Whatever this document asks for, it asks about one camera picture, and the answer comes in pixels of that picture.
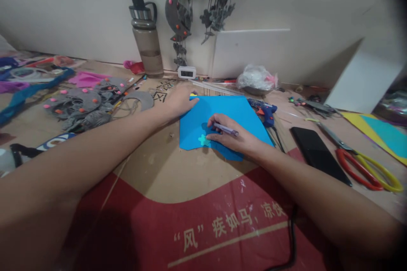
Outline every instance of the plastic bag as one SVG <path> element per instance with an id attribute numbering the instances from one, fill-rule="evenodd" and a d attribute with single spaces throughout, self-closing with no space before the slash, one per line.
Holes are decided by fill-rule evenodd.
<path id="1" fill-rule="evenodd" d="M 278 77 L 270 74 L 263 66 L 249 64 L 236 81 L 236 86 L 241 89 L 252 87 L 261 90 L 271 90 L 278 88 Z"/>

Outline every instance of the purple pen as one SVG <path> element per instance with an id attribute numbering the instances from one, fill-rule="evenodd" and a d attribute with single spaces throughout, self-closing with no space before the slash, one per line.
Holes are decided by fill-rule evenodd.
<path id="1" fill-rule="evenodd" d="M 221 124 L 213 123 L 213 125 L 214 125 L 216 128 L 219 128 L 220 130 L 222 130 L 222 131 L 224 131 L 224 132 L 226 132 L 226 133 L 228 133 L 228 134 L 230 134 L 230 135 L 234 135 L 234 136 L 238 136 L 238 135 L 239 135 L 239 133 L 238 133 L 236 130 L 231 129 L 231 128 L 228 128 L 228 127 L 223 126 L 223 125 L 221 125 Z"/>

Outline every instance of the red and yellow scissors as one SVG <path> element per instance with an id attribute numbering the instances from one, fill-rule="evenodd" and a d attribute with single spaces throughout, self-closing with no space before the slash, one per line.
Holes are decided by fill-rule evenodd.
<path id="1" fill-rule="evenodd" d="M 350 148 L 321 122 L 317 122 L 317 124 L 323 131 L 325 131 L 327 135 L 331 137 L 332 140 L 334 140 L 336 145 L 339 147 L 336 150 L 336 156 L 339 163 L 341 164 L 343 169 L 357 182 L 373 191 L 382 191 L 383 189 L 392 192 L 403 191 L 403 186 L 401 185 L 400 181 L 397 180 L 397 178 L 393 176 L 383 165 L 371 159 L 370 157 Z M 360 176 L 354 173 L 349 164 L 346 162 L 346 159 L 348 159 L 348 161 L 352 163 L 368 181 L 362 179 Z M 377 171 L 368 164 L 368 162 L 372 164 L 377 170 L 379 170 L 381 174 L 388 179 L 391 185 L 384 181 L 377 173 Z"/>

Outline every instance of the blue fabric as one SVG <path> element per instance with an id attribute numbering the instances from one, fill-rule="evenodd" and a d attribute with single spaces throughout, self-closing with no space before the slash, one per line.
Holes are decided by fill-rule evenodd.
<path id="1" fill-rule="evenodd" d="M 407 135 L 389 123 L 368 116 L 361 117 L 396 155 L 407 158 Z"/>
<path id="2" fill-rule="evenodd" d="M 50 81 L 49 83 L 32 85 L 15 93 L 10 104 L 0 112 L 0 126 L 8 122 L 18 111 L 22 109 L 27 98 L 33 96 L 39 90 L 49 89 L 58 85 L 60 82 L 64 81 L 66 78 L 75 73 L 75 71 L 71 68 L 64 67 L 61 69 L 65 70 L 65 72 L 62 75 L 54 78 L 53 81 Z"/>
<path id="3" fill-rule="evenodd" d="M 181 117 L 179 147 L 185 150 L 205 147 L 201 145 L 199 138 L 202 135 L 216 133 L 216 131 L 206 127 L 209 118 L 214 113 L 223 113 L 229 116 L 259 140 L 273 146 L 262 121 L 244 96 L 199 96 L 199 102 L 195 107 Z M 209 147 L 219 151 L 227 160 L 243 160 L 242 154 L 218 142 L 210 141 Z"/>

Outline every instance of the pink fabric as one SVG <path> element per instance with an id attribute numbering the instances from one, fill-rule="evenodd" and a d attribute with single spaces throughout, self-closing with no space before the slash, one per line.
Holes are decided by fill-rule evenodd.
<path id="1" fill-rule="evenodd" d="M 111 77 L 110 75 L 96 74 L 92 72 L 80 71 L 77 72 L 75 77 L 72 77 L 69 82 L 76 84 L 78 88 L 95 87 L 96 84 L 105 78 Z"/>
<path id="2" fill-rule="evenodd" d="M 141 62 L 141 61 L 138 63 L 134 63 L 132 61 L 124 61 L 123 66 L 126 69 L 129 69 L 130 71 L 132 71 L 133 74 L 139 74 L 141 72 L 144 72 L 144 65 L 143 65 L 143 62 Z"/>

